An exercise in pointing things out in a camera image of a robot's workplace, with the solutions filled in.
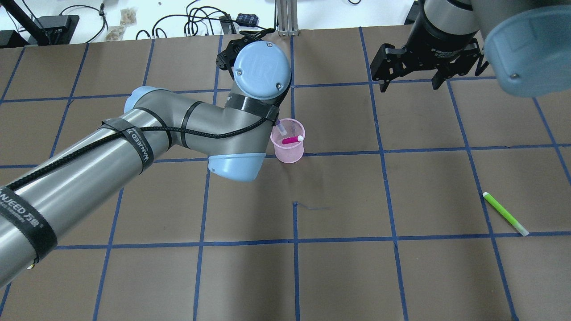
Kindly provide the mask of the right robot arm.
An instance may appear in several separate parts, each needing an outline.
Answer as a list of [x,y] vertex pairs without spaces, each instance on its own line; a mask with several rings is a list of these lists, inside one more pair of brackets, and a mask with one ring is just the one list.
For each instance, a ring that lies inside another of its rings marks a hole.
[[432,87],[491,66],[500,87],[515,97],[569,90],[568,0],[421,0],[401,48],[380,46],[371,76],[385,92],[396,78],[434,70]]

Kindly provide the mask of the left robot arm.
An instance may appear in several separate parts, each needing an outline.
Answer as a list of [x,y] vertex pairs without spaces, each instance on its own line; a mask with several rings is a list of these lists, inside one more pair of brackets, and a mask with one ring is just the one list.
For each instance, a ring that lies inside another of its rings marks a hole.
[[170,90],[141,86],[124,114],[1,187],[1,286],[38,264],[74,226],[175,145],[207,156],[208,170],[234,181],[256,179],[291,86],[287,55],[249,41],[216,63],[234,81],[218,107]]

